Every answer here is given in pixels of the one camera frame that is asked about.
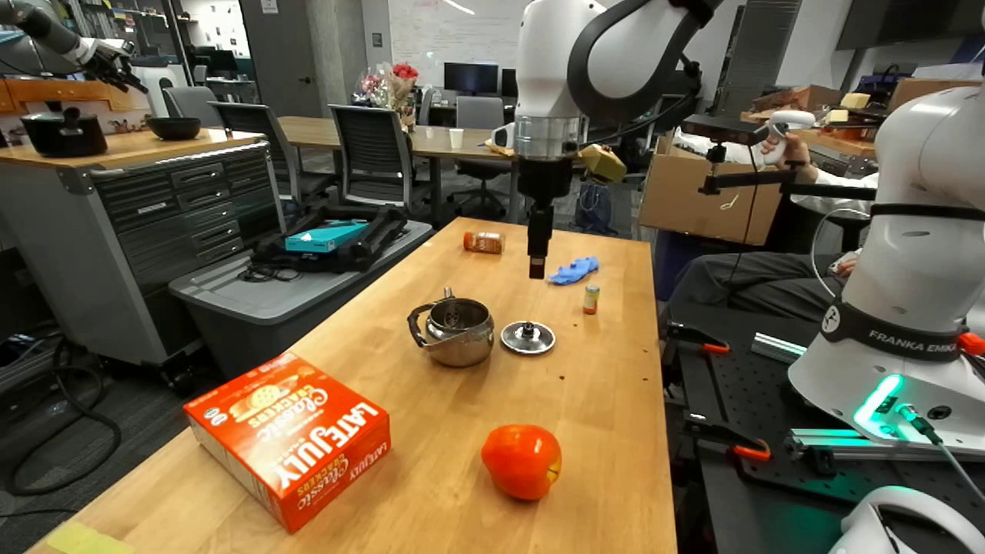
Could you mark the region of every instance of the green light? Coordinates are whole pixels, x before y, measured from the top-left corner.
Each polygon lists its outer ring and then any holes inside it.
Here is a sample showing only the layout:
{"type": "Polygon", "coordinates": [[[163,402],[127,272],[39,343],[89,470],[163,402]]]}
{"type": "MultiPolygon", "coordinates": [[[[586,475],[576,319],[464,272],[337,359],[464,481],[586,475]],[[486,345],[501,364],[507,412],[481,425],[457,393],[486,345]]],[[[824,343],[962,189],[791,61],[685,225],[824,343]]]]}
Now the green light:
{"type": "Polygon", "coordinates": [[[902,376],[888,376],[876,393],[866,398],[866,402],[855,412],[855,425],[867,428],[876,435],[885,435],[880,425],[876,421],[876,411],[888,402],[888,398],[897,393],[897,387],[902,385],[902,376]]]}

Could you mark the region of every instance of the gray cabinet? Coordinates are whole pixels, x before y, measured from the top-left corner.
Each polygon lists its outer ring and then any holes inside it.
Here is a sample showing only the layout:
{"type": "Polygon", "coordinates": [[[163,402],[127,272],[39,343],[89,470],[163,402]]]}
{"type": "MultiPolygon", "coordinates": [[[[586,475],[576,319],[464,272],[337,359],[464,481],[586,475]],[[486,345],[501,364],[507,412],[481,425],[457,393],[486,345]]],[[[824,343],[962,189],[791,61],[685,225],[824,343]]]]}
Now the gray cabinet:
{"type": "Polygon", "coordinates": [[[197,345],[168,283],[280,230],[265,145],[142,166],[5,166],[0,212],[63,332],[152,368],[197,345]]]}

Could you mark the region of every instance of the table leg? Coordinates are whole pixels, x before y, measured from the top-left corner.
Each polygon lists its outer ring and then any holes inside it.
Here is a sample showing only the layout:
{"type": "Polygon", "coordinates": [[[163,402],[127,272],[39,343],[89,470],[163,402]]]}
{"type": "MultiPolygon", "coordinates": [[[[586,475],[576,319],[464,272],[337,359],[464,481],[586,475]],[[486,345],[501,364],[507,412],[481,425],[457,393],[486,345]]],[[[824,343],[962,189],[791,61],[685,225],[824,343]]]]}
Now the table leg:
{"type": "Polygon", "coordinates": [[[427,156],[427,186],[431,186],[431,225],[437,225],[440,219],[440,161],[437,156],[427,156]]]}
{"type": "Polygon", "coordinates": [[[525,204],[521,204],[521,181],[518,181],[518,164],[512,164],[512,219],[525,221],[525,204]]]}

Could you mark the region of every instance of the tomato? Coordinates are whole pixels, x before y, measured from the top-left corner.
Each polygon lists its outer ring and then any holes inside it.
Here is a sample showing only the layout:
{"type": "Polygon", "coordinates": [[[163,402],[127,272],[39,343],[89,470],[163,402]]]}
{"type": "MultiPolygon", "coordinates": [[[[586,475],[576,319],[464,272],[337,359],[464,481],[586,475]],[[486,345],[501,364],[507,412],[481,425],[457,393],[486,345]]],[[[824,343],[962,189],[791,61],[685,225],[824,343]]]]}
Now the tomato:
{"type": "Polygon", "coordinates": [[[498,493],[536,502],[561,476],[561,443],[538,425],[498,425],[483,443],[483,466],[498,493]]]}

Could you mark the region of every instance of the cardboard box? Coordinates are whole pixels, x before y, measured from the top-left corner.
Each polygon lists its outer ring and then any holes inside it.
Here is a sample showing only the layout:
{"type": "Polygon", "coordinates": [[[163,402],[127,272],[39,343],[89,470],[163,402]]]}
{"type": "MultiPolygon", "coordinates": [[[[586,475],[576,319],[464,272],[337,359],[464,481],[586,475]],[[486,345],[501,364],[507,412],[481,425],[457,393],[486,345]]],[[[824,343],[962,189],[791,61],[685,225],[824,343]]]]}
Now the cardboard box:
{"type": "Polygon", "coordinates": [[[890,111],[897,111],[900,105],[939,94],[939,88],[956,88],[956,85],[981,85],[981,81],[900,81],[890,99],[890,111]]]}
{"type": "Polygon", "coordinates": [[[288,534],[390,452],[390,418],[298,356],[279,356],[184,406],[197,439],[288,534]]]}
{"type": "MultiPolygon", "coordinates": [[[[718,174],[753,174],[753,166],[721,164],[718,174]]],[[[704,156],[686,152],[655,155],[644,186],[642,225],[765,245],[783,200],[780,186],[703,193],[704,175],[710,175],[704,156]]]]}
{"type": "Polygon", "coordinates": [[[797,111],[824,111],[842,101],[837,88],[827,85],[797,85],[780,88],[754,101],[754,111],[797,109],[797,111]]]}

